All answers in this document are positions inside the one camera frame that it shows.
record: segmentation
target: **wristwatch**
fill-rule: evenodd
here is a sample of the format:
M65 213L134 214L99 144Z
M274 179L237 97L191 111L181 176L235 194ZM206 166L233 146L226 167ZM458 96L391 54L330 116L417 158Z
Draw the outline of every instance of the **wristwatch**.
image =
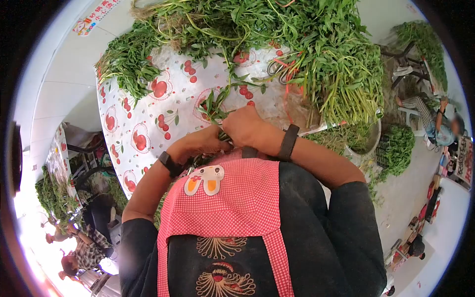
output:
M170 171L170 177L175 178L191 165L192 158L188 159L184 165L180 165L176 164L167 152L163 152L158 157L158 160Z
M280 145L280 151L277 157L281 161L290 162L290 156L292 155L292 151L294 150L295 141L297 140L297 133L300 130L299 126L294 124L290 124L289 128L285 132L284 140Z

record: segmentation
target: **pink apron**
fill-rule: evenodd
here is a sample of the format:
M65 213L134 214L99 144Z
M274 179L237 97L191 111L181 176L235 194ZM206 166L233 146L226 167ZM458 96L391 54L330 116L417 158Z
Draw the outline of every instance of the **pink apron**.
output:
M241 151L234 151L174 184L163 204L157 238L158 296L170 295L168 237L183 234L262 236L280 297L294 296L280 231L279 162L241 159Z

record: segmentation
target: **hand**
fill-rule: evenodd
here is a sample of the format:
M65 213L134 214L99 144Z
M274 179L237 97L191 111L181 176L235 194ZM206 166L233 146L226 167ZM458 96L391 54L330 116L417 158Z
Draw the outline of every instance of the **hand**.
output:
M443 97L442 100L440 100L440 111L444 111L445 108L447 107L448 100L447 97Z
M266 125L270 124L259 117L254 106L248 105L230 113L223 120L222 128L236 147L250 146L259 149L257 138Z
M185 164L190 157L200 154L214 154L220 151L230 151L230 143L220 141L218 134L221 131L218 125L211 125L202 130L190 133L175 141L167 150L171 159L178 164Z
M76 228L74 227L74 225L71 224L71 223L69 223L69 224L67 225L67 228L66 228L66 229L67 229L67 233L70 233L70 234L76 234L77 231L78 231L78 229L76 229Z

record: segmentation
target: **plaid shirt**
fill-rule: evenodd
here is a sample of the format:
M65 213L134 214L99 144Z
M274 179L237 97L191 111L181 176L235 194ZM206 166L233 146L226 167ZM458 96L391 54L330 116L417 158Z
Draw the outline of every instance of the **plaid shirt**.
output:
M79 268L86 270L93 269L105 258L105 254L102 252L103 249L112 247L104 235L97 230L89 232L89 238L92 239L93 243L87 245L82 239L76 237L77 246L74 251Z

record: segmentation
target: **cherry print tablecloth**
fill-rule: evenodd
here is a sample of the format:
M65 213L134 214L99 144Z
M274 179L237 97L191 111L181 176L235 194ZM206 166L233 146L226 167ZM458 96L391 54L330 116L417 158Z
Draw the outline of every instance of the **cherry print tablecloth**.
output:
M286 51L284 47L251 49L242 58L234 58L240 62L236 74L249 74L248 81L252 77L266 77L268 62ZM212 55L205 63L192 62L190 57L164 46L154 49L148 59L163 72L148 84L153 92L141 100L119 89L115 78L97 88L105 141L128 198L158 156L174 141L210 125L196 107L212 90L216 98L228 84L225 59L219 55ZM285 95L286 86L279 84L278 79L266 85L265 90L258 86L231 89L222 108L231 111L255 105L266 121L281 128L287 128L292 121L301 127L300 134L326 128L317 115L310 128L305 128L309 110L303 106L299 89L291 89Z
M64 132L63 123L59 124L56 129L55 136L51 142L48 156L45 163L50 174L56 177L58 183L66 183L67 193L70 197L74 197L77 202L76 210L83 207L80 201L74 184L71 181L71 166L69 165L69 152L67 150L66 134Z

